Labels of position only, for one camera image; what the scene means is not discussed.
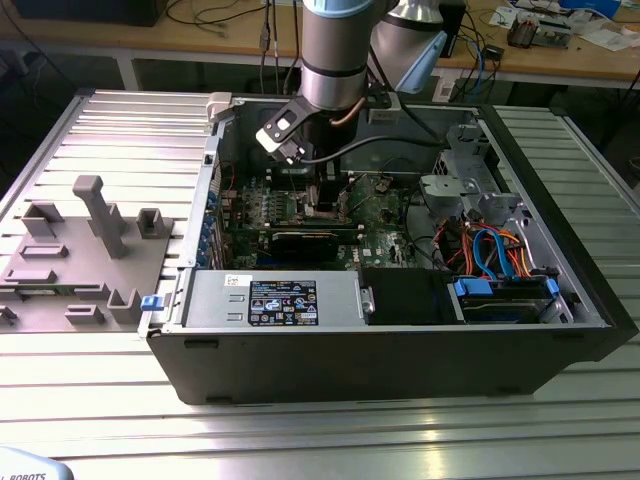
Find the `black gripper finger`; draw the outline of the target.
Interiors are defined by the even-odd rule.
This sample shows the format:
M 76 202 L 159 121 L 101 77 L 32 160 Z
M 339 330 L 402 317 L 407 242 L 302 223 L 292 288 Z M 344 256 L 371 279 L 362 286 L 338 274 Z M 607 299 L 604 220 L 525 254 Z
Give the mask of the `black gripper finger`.
M 321 180 L 317 185 L 318 200 L 316 209 L 320 212 L 332 211 L 338 202 L 342 184 L 337 180 Z

